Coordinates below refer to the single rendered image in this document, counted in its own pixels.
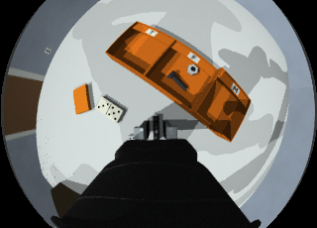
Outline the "white domino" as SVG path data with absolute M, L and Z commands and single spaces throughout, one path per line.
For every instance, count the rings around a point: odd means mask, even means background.
M 125 110 L 121 109 L 105 97 L 101 96 L 96 109 L 107 116 L 109 119 L 118 123 Z

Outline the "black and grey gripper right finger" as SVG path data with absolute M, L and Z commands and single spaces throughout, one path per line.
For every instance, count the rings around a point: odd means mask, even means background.
M 163 135 L 164 138 L 169 139 L 177 139 L 177 127 L 171 126 L 168 120 L 162 120 L 163 122 Z M 166 135 L 165 135 L 166 134 Z

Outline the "orange square pad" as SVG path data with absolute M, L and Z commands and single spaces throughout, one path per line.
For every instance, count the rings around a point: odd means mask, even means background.
M 84 84 L 73 90 L 73 99 L 76 114 L 91 110 L 87 84 Z

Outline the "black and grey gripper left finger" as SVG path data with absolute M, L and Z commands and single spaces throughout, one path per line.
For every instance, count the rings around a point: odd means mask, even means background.
M 145 120 L 140 127 L 134 128 L 134 139 L 135 140 L 146 140 L 150 135 L 150 120 Z

